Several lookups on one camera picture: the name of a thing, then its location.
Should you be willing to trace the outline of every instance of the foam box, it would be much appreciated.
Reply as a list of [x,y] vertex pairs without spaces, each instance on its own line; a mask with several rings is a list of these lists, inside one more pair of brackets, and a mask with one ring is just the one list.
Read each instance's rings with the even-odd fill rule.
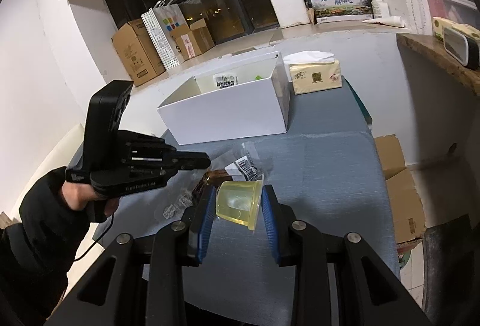
[[[220,89],[214,76],[221,73],[235,75],[238,84]],[[285,133],[289,102],[283,59],[273,52],[192,76],[157,111],[184,145]]]
[[304,0],[270,0],[280,28],[310,24]]

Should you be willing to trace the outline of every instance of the snack package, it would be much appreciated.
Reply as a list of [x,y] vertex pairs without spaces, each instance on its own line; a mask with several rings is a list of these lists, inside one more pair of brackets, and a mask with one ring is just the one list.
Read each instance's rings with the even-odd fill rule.
[[191,205],[196,206],[206,185],[213,185],[217,191],[225,181],[256,181],[262,178],[262,163],[253,142],[244,142],[236,149],[231,149],[212,161],[206,173],[192,191],[182,189],[176,203],[163,211],[163,217],[170,220],[181,218],[183,212]]

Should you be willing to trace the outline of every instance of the wooden shelf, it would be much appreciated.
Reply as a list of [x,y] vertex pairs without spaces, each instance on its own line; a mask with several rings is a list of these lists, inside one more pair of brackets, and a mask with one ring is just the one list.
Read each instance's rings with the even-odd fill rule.
[[480,72],[462,66],[450,56],[443,43],[433,36],[413,33],[397,33],[397,44],[410,48],[449,73],[463,86],[480,96]]

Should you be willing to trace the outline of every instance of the black jacket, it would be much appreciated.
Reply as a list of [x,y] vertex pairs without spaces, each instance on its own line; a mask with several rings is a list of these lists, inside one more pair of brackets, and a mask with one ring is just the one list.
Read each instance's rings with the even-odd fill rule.
[[65,168],[40,178],[22,202],[22,223],[0,230],[2,326],[42,325],[68,285],[90,223],[59,196],[64,181]]

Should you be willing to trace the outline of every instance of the logo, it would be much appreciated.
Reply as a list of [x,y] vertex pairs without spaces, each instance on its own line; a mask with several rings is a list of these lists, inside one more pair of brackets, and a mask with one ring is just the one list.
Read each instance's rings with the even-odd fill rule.
[[76,174],[72,174],[72,175],[71,175],[71,179],[72,179],[73,181],[83,181],[83,180],[85,179],[85,177],[84,177],[84,176],[78,176],[78,175],[76,175]]
[[297,74],[295,74],[294,79],[299,80],[300,78],[304,78],[306,74],[306,71],[301,71]]
[[134,185],[134,186],[131,186],[131,187],[125,187],[125,190],[127,192],[136,191],[136,190],[143,189],[143,188],[153,187],[155,184],[156,184],[155,181],[154,182],[146,182],[144,184],[138,184],[138,185]]

